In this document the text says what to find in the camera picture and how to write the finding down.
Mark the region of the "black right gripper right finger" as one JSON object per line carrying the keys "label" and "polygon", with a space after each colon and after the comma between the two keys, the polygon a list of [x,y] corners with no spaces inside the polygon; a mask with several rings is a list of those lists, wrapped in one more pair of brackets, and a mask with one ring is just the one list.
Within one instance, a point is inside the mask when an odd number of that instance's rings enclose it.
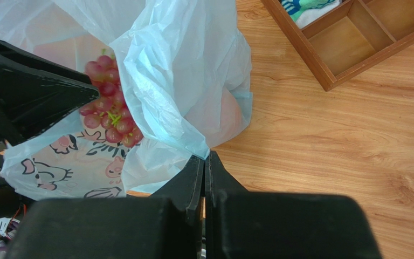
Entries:
{"label": "black right gripper right finger", "polygon": [[381,258],[364,211],[333,194],[251,192],[205,161],[207,258]]}

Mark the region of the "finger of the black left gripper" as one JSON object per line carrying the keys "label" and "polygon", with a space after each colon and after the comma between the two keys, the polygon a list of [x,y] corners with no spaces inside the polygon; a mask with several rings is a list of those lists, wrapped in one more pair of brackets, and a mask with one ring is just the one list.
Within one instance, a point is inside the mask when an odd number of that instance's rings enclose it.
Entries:
{"label": "finger of the black left gripper", "polygon": [[0,142],[21,144],[98,97],[85,74],[0,40]]}

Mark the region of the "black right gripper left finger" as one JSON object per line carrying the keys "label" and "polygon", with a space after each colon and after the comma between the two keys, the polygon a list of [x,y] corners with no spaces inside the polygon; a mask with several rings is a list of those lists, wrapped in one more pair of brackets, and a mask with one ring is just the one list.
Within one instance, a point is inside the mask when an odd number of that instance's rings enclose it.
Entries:
{"label": "black right gripper left finger", "polygon": [[6,258],[200,258],[204,161],[149,197],[36,202]]}

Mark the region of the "purple grapes bunch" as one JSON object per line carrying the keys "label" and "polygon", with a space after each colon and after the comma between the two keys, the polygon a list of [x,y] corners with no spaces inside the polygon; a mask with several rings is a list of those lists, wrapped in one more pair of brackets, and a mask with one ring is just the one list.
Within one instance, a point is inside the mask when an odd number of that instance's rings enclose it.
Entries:
{"label": "purple grapes bunch", "polygon": [[112,147],[132,148],[143,139],[127,107],[116,57],[102,51],[85,65],[85,74],[99,91],[99,98],[79,109],[84,130],[80,137]]}

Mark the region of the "light blue plastic bag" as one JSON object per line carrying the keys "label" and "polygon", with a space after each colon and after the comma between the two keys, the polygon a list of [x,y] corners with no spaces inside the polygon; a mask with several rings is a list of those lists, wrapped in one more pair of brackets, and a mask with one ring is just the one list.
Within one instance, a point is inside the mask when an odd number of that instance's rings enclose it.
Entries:
{"label": "light blue plastic bag", "polygon": [[80,72],[112,54],[144,136],[107,145],[74,111],[11,145],[1,175],[33,200],[154,193],[251,120],[251,49],[235,1],[0,1],[0,40]]}

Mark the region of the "teal blue sock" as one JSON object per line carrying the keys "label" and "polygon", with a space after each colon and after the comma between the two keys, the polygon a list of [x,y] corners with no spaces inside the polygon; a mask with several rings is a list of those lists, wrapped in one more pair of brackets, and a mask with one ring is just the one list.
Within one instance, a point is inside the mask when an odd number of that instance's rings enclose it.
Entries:
{"label": "teal blue sock", "polygon": [[338,7],[341,0],[282,0],[282,7],[299,29]]}

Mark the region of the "wooden divided tray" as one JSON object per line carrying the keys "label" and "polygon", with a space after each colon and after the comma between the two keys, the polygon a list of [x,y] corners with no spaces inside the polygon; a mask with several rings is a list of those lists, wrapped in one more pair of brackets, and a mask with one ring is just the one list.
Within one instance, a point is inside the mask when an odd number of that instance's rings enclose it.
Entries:
{"label": "wooden divided tray", "polygon": [[414,1],[342,1],[303,28],[263,1],[325,91],[414,44]]}

